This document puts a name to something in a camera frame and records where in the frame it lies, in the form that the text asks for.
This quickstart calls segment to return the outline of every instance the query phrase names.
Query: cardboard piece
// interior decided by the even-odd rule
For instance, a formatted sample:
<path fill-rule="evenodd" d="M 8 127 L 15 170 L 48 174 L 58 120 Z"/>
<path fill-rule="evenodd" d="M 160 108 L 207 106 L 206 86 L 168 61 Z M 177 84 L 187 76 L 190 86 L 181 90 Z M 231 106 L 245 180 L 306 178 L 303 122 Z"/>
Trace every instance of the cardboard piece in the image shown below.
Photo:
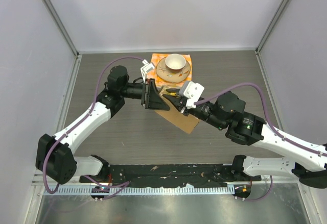
<path fill-rule="evenodd" d="M 179 127 L 182 131 L 187 134 L 190 134 L 194 128 L 198 125 L 200 120 L 193 115 L 189 114 L 188 116 L 184 116 L 181 114 L 166 98 L 162 96 L 162 94 L 167 94 L 166 89 L 168 87 L 164 86 L 160 92 L 161 98 L 168 104 L 170 107 L 169 111 L 163 110 L 155 110 L 157 114 L 168 120 L 173 125 Z"/>

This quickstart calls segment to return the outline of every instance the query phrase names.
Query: black joint housing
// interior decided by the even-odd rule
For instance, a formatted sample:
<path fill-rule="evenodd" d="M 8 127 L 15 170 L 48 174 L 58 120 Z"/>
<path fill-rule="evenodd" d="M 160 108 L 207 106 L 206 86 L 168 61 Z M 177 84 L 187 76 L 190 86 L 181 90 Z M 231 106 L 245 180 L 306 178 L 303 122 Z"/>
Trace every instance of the black joint housing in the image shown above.
<path fill-rule="evenodd" d="M 35 163 L 37 169 L 43 171 L 45 157 L 56 141 L 54 137 L 48 134 L 44 134 L 39 139 Z M 68 144 L 59 143 L 50 155 L 48 164 L 46 165 L 46 175 L 59 184 L 65 184 L 73 177 L 76 169 L 77 162 L 74 160 Z"/>

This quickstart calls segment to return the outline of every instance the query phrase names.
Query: metal frame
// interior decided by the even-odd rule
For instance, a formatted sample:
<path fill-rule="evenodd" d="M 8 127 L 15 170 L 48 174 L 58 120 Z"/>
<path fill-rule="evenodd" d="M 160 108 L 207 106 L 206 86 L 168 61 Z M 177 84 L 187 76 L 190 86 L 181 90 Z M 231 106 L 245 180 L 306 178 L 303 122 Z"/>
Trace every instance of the metal frame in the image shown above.
<path fill-rule="evenodd" d="M 264 44 L 266 43 L 268 37 L 271 34 L 271 31 L 274 29 L 275 25 L 277 24 L 278 20 L 282 16 L 282 14 L 285 11 L 286 6 L 288 5 L 289 2 L 290 2 L 290 0 L 282 0 L 281 1 L 274 17 L 272 18 L 270 24 L 268 25 L 266 32 L 264 33 L 262 39 L 260 40 L 258 47 L 256 48 L 257 53 L 259 53 L 262 50 Z"/>
<path fill-rule="evenodd" d="M 76 47 L 74 46 L 74 43 L 72 42 L 72 39 L 70 38 L 65 26 L 63 25 L 62 21 L 60 20 L 60 17 L 58 16 L 57 11 L 55 10 L 54 6 L 52 5 L 50 0 L 43 0 L 43 3 L 45 7 L 48 9 L 50 15 L 52 16 L 54 22 L 56 23 L 59 31 L 61 32 L 63 38 L 66 40 L 68 46 L 71 48 L 73 54 L 75 57 L 78 56 L 78 51 Z"/>
<path fill-rule="evenodd" d="M 73 90 L 74 90 L 78 70 L 80 68 L 81 60 L 82 60 L 82 55 L 79 55 L 74 61 L 72 72 L 67 86 L 67 91 L 66 94 L 64 95 L 64 100 L 60 108 L 58 123 L 56 125 L 54 133 L 61 131 L 65 126 L 66 117 L 67 117 L 69 105 L 71 103 Z"/>
<path fill-rule="evenodd" d="M 221 52 L 221 51 L 255 51 L 255 47 L 244 48 L 169 48 L 169 49 L 124 49 L 119 51 L 80 51 L 79 54 L 108 54 L 108 53 L 142 53 L 142 52 Z"/>

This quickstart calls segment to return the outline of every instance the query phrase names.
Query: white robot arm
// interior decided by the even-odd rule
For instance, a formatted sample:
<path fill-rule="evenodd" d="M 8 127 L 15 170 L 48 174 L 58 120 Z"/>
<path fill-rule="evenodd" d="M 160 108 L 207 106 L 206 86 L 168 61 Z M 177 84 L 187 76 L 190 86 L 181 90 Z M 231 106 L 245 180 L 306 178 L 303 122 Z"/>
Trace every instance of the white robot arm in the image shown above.
<path fill-rule="evenodd" d="M 85 115 L 89 116 L 71 133 L 65 136 L 49 158 L 46 174 L 65 184 L 73 176 L 92 176 L 96 181 L 103 181 L 108 176 L 109 164 L 102 158 L 74 157 L 81 143 L 101 124 L 111 119 L 124 105 L 124 98 L 140 99 L 146 109 L 170 110 L 163 101 L 154 80 L 143 83 L 129 83 L 127 69 L 123 66 L 114 67 L 108 76 L 105 89 L 98 95 L 97 101 L 71 125 L 54 136 L 43 135 L 39 141 L 36 167 L 42 170 L 45 156 L 56 138 L 66 135 Z M 226 92 L 216 102 L 202 102 L 195 105 L 203 87 L 193 82 L 186 82 L 175 95 L 163 95 L 174 107 L 185 116 L 192 114 L 218 130 L 227 129 L 226 137 L 233 142 L 268 149 L 285 157 L 259 159 L 249 156 L 235 156 L 230 171 L 241 174 L 245 178 L 260 175 L 299 178 L 300 182 L 316 188 L 327 188 L 327 151 L 324 145 L 316 145 L 303 141 L 276 129 L 283 137 L 279 137 L 266 121 L 256 115 L 244 111 L 245 102 L 235 94 Z M 300 145 L 288 143 L 288 138 Z"/>

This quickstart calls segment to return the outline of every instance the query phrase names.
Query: purple cable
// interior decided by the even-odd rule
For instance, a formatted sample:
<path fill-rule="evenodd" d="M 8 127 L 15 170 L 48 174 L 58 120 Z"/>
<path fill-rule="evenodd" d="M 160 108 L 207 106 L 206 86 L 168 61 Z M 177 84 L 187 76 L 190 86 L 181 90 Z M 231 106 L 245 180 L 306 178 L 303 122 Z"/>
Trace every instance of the purple cable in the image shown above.
<path fill-rule="evenodd" d="M 269 189 L 268 189 L 268 191 L 266 192 L 265 195 L 263 195 L 261 197 L 258 197 L 258 198 L 255 198 L 253 200 L 248 200 L 247 198 L 244 199 L 244 200 L 242 198 L 237 198 L 237 199 L 238 200 L 247 201 L 247 202 L 255 202 L 255 201 L 263 200 L 263 199 L 265 199 L 270 194 L 271 190 L 272 190 L 272 176 L 270 176 L 270 186 L 269 186 Z"/>
<path fill-rule="evenodd" d="M 93 102 L 92 102 L 92 105 L 91 105 L 91 108 L 90 108 L 90 111 L 93 111 L 93 108 L 95 107 L 96 105 L 96 101 L 97 101 L 97 95 L 98 95 L 98 90 L 99 90 L 99 86 L 100 86 L 100 82 L 101 82 L 101 78 L 104 74 L 104 72 L 108 69 L 108 67 L 110 67 L 113 63 L 119 61 L 119 60 L 122 60 L 122 59 L 138 59 L 138 60 L 141 60 L 143 61 L 142 58 L 140 57 L 133 57 L 133 56 L 127 56 L 127 57 L 120 57 L 120 58 L 117 58 L 115 60 L 113 60 L 112 62 L 110 62 L 101 72 L 100 76 L 99 76 L 99 79 L 98 79 L 98 83 L 97 83 L 97 86 L 96 86 L 96 92 L 94 94 L 94 98 L 93 98 Z M 42 177 L 43 177 L 43 184 L 44 184 L 44 187 L 46 189 L 46 191 L 50 194 L 54 194 L 58 188 L 59 188 L 59 183 L 57 184 L 56 188 L 52 191 L 50 188 L 49 188 L 49 185 L 48 185 L 48 181 L 46 179 L 46 166 L 48 164 L 48 161 L 49 161 L 49 158 L 50 158 L 50 155 L 51 153 L 53 152 L 53 150 L 56 148 L 56 146 L 61 142 L 61 140 L 63 138 L 65 138 L 69 133 L 71 133 L 74 129 L 76 129 L 77 126 L 79 126 L 84 120 L 86 120 L 88 117 L 89 117 L 89 113 L 86 114 L 80 121 L 78 121 L 73 127 L 71 127 L 68 131 L 66 131 L 65 134 L 63 134 L 61 137 L 59 137 L 59 139 L 52 145 L 52 147 L 49 149 L 48 153 L 46 154 L 46 157 L 44 159 L 44 163 L 43 163 L 43 167 L 42 167 Z"/>
<path fill-rule="evenodd" d="M 227 89 L 224 89 L 223 91 L 219 92 L 218 94 L 216 94 L 216 95 L 214 95 L 214 96 L 212 96 L 212 97 L 209 97 L 209 98 L 207 98 L 207 99 L 204 99 L 204 100 L 198 101 L 198 102 L 194 103 L 194 105 L 200 105 L 200 104 L 203 104 L 203 103 L 209 102 L 209 101 L 211 101 L 212 99 L 215 99 L 215 98 L 217 98 L 217 97 L 219 97 L 219 96 L 221 96 L 221 95 L 223 95 L 223 94 L 225 94 L 225 93 L 227 93 L 227 92 L 229 92 L 229 91 L 231 91 L 231 90 L 234 90 L 234 89 L 236 89 L 236 88 L 243 87 L 243 86 L 251 86 L 251 87 L 253 87 L 253 88 L 255 88 L 255 89 L 257 90 L 257 92 L 259 93 L 260 99 L 261 99 L 261 103 L 262 103 L 262 107 L 263 107 L 264 114 L 265 114 L 265 117 L 266 117 L 266 121 L 267 121 L 269 127 L 271 128 L 271 130 L 272 130 L 272 131 L 273 131 L 277 136 L 279 136 L 280 138 L 284 139 L 284 141 L 287 141 L 288 143 L 290 143 L 290 144 L 292 144 L 292 145 L 294 145 L 294 146 L 296 146 L 296 147 L 299 147 L 299 148 L 301 148 L 301 149 L 303 149 L 303 150 L 306 150 L 306 151 L 311 152 L 311 153 L 315 153 L 315 154 L 319 154 L 319 155 L 327 156 L 327 154 L 325 154 L 325 153 L 320 153 L 320 152 L 318 152 L 318 151 L 316 151 L 316 150 L 313 150 L 313 149 L 311 149 L 311 148 L 307 148 L 307 147 L 305 147 L 305 146 L 303 146 L 303 145 L 301 145 L 301 144 L 298 144 L 298 143 L 296 143 L 295 141 L 292 141 L 291 139 L 288 139 L 288 138 L 286 138 L 286 137 L 284 138 L 284 136 L 283 136 L 281 133 L 279 133 L 279 132 L 276 130 L 276 128 L 274 127 L 274 125 L 272 124 L 272 122 L 271 122 L 271 120 L 270 120 L 270 118 L 269 118 L 269 115 L 268 115 L 268 109 L 267 109 L 267 105 L 266 105 L 266 100 L 265 100 L 265 98 L 264 98 L 264 94 L 262 93 L 262 90 L 260 89 L 260 87 L 259 87 L 258 85 L 256 85 L 256 84 L 254 84 L 254 83 L 241 83 L 241 84 L 234 85 L 234 86 L 232 86 L 232 87 L 229 87 L 229 88 L 227 88 Z"/>

